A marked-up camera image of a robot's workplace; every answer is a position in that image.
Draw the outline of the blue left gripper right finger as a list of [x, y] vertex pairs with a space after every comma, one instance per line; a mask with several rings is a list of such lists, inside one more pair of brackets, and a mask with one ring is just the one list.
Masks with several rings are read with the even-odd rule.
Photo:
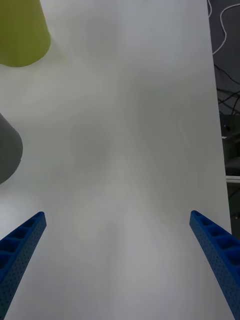
[[240, 319], [240, 241], [196, 210], [189, 225], [222, 290], [234, 319]]

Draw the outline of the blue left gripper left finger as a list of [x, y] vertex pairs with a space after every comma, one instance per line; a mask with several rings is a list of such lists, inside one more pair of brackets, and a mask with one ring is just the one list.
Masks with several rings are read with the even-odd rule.
[[40, 211], [0, 240], [0, 319], [3, 320], [47, 226]]

